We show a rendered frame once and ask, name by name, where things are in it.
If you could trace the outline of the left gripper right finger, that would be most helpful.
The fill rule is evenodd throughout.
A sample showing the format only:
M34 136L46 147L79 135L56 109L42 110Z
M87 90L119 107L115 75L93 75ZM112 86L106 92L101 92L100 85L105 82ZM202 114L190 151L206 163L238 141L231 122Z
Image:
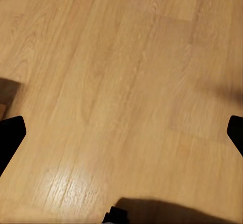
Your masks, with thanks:
M237 147L237 149L240 151L240 153L243 156L243 118L238 116L231 116L228 128L227 128L227 134Z

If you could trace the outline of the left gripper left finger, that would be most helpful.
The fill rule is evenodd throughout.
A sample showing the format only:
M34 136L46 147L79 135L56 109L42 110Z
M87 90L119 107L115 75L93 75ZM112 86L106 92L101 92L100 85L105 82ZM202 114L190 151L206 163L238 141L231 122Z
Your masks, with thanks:
M22 116L0 121L0 177L26 135Z

